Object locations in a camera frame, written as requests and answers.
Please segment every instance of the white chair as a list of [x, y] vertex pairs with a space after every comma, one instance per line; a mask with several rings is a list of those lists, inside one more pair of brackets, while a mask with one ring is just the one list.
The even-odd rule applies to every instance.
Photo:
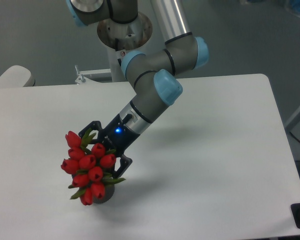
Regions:
[[0, 89], [32, 87], [35, 83], [31, 72], [23, 66], [12, 66], [0, 76]]

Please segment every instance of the silver metal pole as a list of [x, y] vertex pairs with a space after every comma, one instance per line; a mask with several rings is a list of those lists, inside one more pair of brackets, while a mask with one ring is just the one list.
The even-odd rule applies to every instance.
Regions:
[[181, 0], [151, 0], [164, 41], [191, 32]]

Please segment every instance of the red tulip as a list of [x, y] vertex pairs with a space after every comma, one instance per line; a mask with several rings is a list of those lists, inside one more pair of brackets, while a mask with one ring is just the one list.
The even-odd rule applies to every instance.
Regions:
[[64, 159], [61, 168], [67, 174], [76, 174], [77, 170], [79, 170], [79, 163], [73, 159]]
[[105, 155], [106, 148], [101, 143], [97, 143], [92, 147], [91, 152], [97, 159], [100, 159]]
[[80, 200], [82, 202], [83, 205], [87, 206], [87, 205], [91, 205], [92, 204], [92, 191], [91, 188], [87, 188], [85, 190], [85, 193], [83, 195], [80, 196]]
[[72, 180], [72, 186], [75, 188], [85, 187], [89, 184], [90, 180], [87, 174], [76, 175]]
[[90, 170], [96, 165], [96, 157], [94, 155], [86, 155], [79, 161], [80, 169]]
[[65, 135], [65, 139], [70, 148], [80, 148], [81, 138], [73, 131], [69, 131], [68, 134]]
[[105, 185], [102, 182], [94, 182], [91, 184], [92, 195], [97, 199], [102, 199], [106, 194]]
[[69, 157], [73, 160], [79, 161], [82, 159], [86, 153], [82, 151], [79, 147], [73, 147], [68, 150]]
[[105, 155], [100, 160], [100, 166], [105, 169], [112, 168], [112, 166], [115, 165], [116, 160], [117, 158], [114, 154]]
[[88, 172], [88, 177], [93, 182], [99, 182], [103, 176], [104, 173], [102, 172], [102, 169], [99, 166], [95, 166], [94, 168], [91, 168]]

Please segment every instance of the gray floor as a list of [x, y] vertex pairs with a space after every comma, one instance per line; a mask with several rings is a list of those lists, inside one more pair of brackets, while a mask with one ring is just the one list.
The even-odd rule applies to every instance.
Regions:
[[[180, 78], [262, 73], [269, 77], [283, 121], [300, 104], [300, 18], [279, 0], [240, 5], [237, 0], [184, 0], [194, 35], [210, 50], [209, 63]], [[153, 23], [149, 52], [164, 48], [149, 0], [139, 10]], [[105, 69], [97, 25], [76, 27], [64, 0], [0, 0], [0, 75], [13, 65], [29, 69], [37, 86], [73, 84], [81, 70]], [[294, 129], [300, 138], [300, 124]], [[300, 146], [291, 141], [296, 159]]]

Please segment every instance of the flower stem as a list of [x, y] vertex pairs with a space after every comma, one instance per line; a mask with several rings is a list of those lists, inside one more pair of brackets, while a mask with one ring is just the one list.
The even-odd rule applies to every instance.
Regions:
[[88, 155], [92, 154], [91, 151], [90, 151], [88, 148], [84, 147], [84, 146], [81, 146], [81, 149], [82, 149], [86, 154], [88, 154]]

